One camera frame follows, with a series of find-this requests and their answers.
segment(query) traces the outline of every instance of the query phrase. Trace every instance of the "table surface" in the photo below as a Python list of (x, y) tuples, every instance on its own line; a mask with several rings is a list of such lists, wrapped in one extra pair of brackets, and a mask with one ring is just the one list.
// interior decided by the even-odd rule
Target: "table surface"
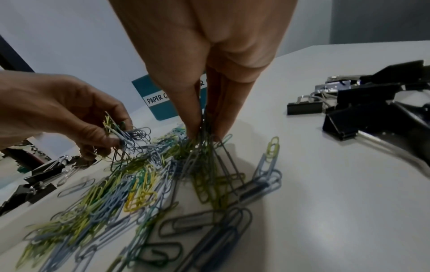
[[(228, 149), (249, 176), (267, 143), (279, 136), (276, 168), (283, 184), (250, 205), (254, 221), (222, 271), (430, 271), (429, 180), (399, 157), (325, 135), (322, 114), (284, 114), (287, 103), (328, 76), (372, 74), (391, 64), (430, 60), (429, 48), (428, 41), (323, 45), (274, 60), (231, 129)], [(400, 93), (396, 99), (422, 105), (430, 94)], [(136, 124), (150, 127), (178, 122), (156, 122), (145, 108), (133, 116)], [(0, 229), (29, 209), (37, 206), (1, 217)], [(2, 267), (8, 267), (2, 271), (9, 271), (7, 263), (17, 254), (14, 247), (0, 256)], [(107, 255), (99, 258), (87, 271), (105, 268)]]

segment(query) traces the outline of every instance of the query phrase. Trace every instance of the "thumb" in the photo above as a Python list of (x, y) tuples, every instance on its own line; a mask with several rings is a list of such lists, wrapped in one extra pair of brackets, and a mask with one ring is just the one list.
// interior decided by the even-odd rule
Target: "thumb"
[(95, 147), (117, 147), (120, 144), (119, 139), (109, 137), (101, 127), (84, 122), (73, 114), (62, 122), (58, 132), (75, 142)]

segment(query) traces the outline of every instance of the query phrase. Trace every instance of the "person's left hand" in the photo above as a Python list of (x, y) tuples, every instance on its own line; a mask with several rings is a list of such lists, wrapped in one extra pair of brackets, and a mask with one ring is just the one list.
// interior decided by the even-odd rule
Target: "person's left hand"
[(132, 122), (124, 105), (71, 76), (0, 72), (0, 149), (41, 132), (74, 140), (89, 160), (106, 156), (119, 140), (103, 129), (106, 113), (127, 130)]

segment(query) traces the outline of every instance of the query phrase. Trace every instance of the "pile of paper clips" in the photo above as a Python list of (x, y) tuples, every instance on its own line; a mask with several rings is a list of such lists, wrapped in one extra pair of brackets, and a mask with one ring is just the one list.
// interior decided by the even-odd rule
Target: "pile of paper clips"
[[(205, 117), (197, 140), (187, 139), (183, 127), (151, 140), (149, 128), (123, 131), (109, 116), (104, 125), (122, 142), (112, 159), (112, 173), (98, 182), (93, 179), (60, 192), (59, 198), (88, 190), (51, 221), (33, 226), (34, 230), (25, 238), (29, 244), (17, 268), (29, 261), (32, 267), (43, 262), (39, 272), (53, 272), (74, 255), (73, 272), (85, 271), (98, 250), (133, 228), (134, 238), (108, 271), (122, 271), (136, 263), (164, 267), (179, 261), (184, 248), (180, 242), (148, 242), (159, 222), (161, 239), (210, 226), (210, 231), (182, 258), (175, 271), (213, 271), (221, 266), (252, 222), (252, 213), (245, 205), (281, 187), (282, 174), (275, 169), (278, 137), (268, 144), (253, 177), (245, 182), (245, 175), (238, 171), (224, 146), (231, 135), (223, 140), (215, 138)], [(221, 150), (233, 173), (222, 160)], [(187, 181), (192, 182), (200, 202), (210, 204), (212, 209), (161, 222), (178, 205), (179, 182)], [(175, 254), (163, 251), (166, 247), (176, 249)]]

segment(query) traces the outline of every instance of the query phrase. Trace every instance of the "white wall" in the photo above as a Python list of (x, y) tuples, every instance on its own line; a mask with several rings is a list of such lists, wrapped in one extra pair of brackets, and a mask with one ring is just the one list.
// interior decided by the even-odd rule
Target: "white wall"
[(330, 43), (332, 0), (298, 0), (276, 56)]
[[(34, 71), (76, 76), (130, 112), (145, 105), (131, 83), (147, 74), (145, 65), (107, 0), (0, 2), (0, 34)], [(51, 155), (73, 147), (57, 135), (38, 140)]]

